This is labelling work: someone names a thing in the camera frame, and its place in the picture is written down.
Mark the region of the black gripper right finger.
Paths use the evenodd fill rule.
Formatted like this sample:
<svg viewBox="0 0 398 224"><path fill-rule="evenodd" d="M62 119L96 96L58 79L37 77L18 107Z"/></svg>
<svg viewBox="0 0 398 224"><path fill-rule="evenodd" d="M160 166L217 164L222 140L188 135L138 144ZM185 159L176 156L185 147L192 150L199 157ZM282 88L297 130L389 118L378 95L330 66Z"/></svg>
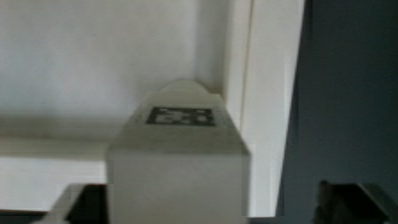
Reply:
<svg viewBox="0 0 398 224"><path fill-rule="evenodd" d="M398 203L377 184L320 182L313 224L398 224Z"/></svg>

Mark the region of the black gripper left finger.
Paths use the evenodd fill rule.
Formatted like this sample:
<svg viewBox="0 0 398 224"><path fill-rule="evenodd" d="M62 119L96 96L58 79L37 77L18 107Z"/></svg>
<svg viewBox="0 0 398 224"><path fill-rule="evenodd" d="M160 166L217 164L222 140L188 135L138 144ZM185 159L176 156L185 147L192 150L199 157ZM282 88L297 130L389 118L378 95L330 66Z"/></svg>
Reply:
<svg viewBox="0 0 398 224"><path fill-rule="evenodd" d="M32 224L110 224L106 185L71 184L50 212Z"/></svg>

